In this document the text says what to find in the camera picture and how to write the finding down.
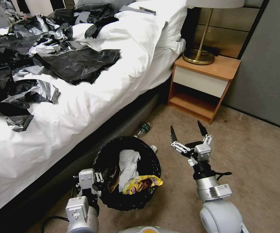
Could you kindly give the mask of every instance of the yellow chip bag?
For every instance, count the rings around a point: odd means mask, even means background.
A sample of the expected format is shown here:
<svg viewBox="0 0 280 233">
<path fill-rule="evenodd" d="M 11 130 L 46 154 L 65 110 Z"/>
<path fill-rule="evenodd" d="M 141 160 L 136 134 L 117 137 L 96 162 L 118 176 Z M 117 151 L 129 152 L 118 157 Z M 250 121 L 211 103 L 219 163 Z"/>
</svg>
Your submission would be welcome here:
<svg viewBox="0 0 280 233">
<path fill-rule="evenodd" d="M 123 194 L 132 195 L 153 186 L 160 186 L 163 181 L 154 175 L 136 176 L 127 182 L 123 188 Z"/>
</svg>

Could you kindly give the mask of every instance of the black wastebasket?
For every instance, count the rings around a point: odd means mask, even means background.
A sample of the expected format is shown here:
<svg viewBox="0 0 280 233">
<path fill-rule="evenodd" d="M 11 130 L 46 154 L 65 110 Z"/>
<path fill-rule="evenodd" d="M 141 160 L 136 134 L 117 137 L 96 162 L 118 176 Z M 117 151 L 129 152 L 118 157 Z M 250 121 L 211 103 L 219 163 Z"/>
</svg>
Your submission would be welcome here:
<svg viewBox="0 0 280 233">
<path fill-rule="evenodd" d="M 155 175 L 160 178 L 161 168 L 154 151 L 144 141 L 132 137 L 118 137 L 106 143 L 96 155 L 93 168 L 95 172 L 101 172 L 104 185 L 98 188 L 102 191 L 101 200 L 109 208 L 117 210 L 142 209 L 151 200 L 158 186 L 142 190 L 133 195 L 124 195 L 118 191 L 118 186 L 112 193 L 109 192 L 107 183 L 112 181 L 109 177 L 109 170 L 113 169 L 119 159 L 122 150 L 134 150 L 139 152 L 141 159 L 137 162 L 139 175 Z"/>
</svg>

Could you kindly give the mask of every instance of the pillow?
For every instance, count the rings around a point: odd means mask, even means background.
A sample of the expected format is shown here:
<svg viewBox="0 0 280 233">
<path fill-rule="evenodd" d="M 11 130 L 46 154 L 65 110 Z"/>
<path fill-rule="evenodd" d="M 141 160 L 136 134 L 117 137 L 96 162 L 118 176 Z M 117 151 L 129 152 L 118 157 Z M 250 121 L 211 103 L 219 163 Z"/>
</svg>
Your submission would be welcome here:
<svg viewBox="0 0 280 233">
<path fill-rule="evenodd" d="M 162 17 L 168 25 L 162 30 L 160 41 L 179 41 L 181 28 L 187 14 L 186 0 L 148 0 L 137 1 L 129 4 L 129 7 L 139 9 L 144 7 L 156 11 L 157 17 Z"/>
<path fill-rule="evenodd" d="M 98 8 L 110 8 L 113 12 L 119 11 L 123 5 L 128 5 L 135 0 L 78 0 L 75 7 L 80 10 L 93 10 Z"/>
</svg>

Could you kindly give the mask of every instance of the lamp base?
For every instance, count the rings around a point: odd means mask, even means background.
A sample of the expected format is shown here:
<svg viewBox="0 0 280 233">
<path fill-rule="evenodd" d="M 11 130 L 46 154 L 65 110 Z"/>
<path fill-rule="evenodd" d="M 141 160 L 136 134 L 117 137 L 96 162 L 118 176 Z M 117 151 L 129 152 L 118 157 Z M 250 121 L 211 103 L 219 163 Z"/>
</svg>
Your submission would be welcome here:
<svg viewBox="0 0 280 233">
<path fill-rule="evenodd" d="M 190 52 L 184 51 L 183 59 L 189 63 L 196 65 L 209 65 L 214 62 L 215 56 L 212 53 L 209 53 L 205 50 L 202 50 L 202 53 L 198 59 L 196 59 L 197 50 L 191 50 Z"/>
</svg>

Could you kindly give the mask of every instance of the white drawer front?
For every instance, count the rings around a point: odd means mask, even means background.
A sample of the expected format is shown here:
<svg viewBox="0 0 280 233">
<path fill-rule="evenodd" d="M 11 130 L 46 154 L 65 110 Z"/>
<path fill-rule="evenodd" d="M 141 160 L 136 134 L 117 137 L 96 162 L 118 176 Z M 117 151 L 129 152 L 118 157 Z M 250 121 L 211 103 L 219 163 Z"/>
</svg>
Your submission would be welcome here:
<svg viewBox="0 0 280 233">
<path fill-rule="evenodd" d="M 175 83 L 221 97 L 228 81 L 196 73 L 188 69 L 176 66 L 173 77 Z"/>
</svg>

